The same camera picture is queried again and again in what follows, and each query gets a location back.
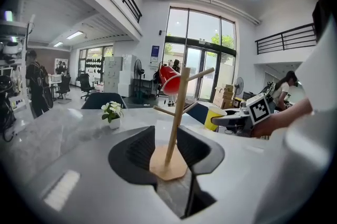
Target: electric fan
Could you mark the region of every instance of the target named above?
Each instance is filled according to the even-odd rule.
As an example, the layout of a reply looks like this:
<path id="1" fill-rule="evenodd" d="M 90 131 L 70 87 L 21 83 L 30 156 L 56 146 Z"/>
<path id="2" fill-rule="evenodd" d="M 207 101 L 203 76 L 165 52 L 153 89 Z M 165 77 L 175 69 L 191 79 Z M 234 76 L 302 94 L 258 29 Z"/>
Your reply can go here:
<path id="1" fill-rule="evenodd" d="M 143 103 L 141 91 L 142 75 L 144 75 L 144 70 L 142 69 L 142 62 L 139 59 L 137 59 L 133 70 L 133 76 L 135 81 L 139 80 L 139 85 L 136 91 L 136 102 L 139 104 Z"/>
<path id="2" fill-rule="evenodd" d="M 237 95 L 240 95 L 243 91 L 243 79 L 241 77 L 238 77 L 236 79 L 236 82 L 234 84 L 234 96 L 233 96 L 233 99 L 235 99 L 235 97 Z"/>

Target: red mug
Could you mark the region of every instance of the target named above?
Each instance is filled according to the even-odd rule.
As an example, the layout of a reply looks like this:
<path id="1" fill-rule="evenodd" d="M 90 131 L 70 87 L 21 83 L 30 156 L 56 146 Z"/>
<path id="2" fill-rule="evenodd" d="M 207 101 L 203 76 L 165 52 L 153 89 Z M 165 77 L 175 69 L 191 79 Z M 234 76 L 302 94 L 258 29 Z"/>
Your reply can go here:
<path id="1" fill-rule="evenodd" d="M 180 74 L 170 66 L 162 66 L 159 70 L 159 77 L 162 81 L 162 90 L 166 95 L 178 94 L 180 85 Z"/>

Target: yellow container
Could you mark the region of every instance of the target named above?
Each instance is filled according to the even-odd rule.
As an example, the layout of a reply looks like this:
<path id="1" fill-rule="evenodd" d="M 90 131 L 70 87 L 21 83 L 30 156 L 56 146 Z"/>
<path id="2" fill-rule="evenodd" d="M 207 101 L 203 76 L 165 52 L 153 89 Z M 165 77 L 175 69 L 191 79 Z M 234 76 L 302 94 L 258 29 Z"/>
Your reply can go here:
<path id="1" fill-rule="evenodd" d="M 217 125 L 213 124 L 211 122 L 211 119 L 213 117 L 219 117 L 224 115 L 227 115 L 227 113 L 224 110 L 221 110 L 218 107 L 209 107 L 209 111 L 207 113 L 207 117 L 205 120 L 205 127 L 209 130 L 214 131 L 217 128 Z"/>

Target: hand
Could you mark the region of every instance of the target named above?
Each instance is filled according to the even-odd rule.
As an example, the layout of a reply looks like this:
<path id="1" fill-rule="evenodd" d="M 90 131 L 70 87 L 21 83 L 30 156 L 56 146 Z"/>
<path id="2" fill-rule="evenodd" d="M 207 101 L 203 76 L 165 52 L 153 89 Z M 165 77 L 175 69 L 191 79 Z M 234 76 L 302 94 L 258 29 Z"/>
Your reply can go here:
<path id="1" fill-rule="evenodd" d="M 278 129 L 277 114 L 271 114 L 270 117 L 255 125 L 252 131 L 252 137 L 260 138 L 270 136 L 272 132 Z"/>

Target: blue sign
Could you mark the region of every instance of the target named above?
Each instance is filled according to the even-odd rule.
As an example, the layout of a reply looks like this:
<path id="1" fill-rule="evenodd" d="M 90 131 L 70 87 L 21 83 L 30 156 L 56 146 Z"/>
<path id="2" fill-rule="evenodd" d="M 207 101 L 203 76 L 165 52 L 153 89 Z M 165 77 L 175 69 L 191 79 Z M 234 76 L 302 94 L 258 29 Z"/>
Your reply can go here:
<path id="1" fill-rule="evenodd" d="M 152 46 L 151 57 L 159 56 L 159 46 Z"/>

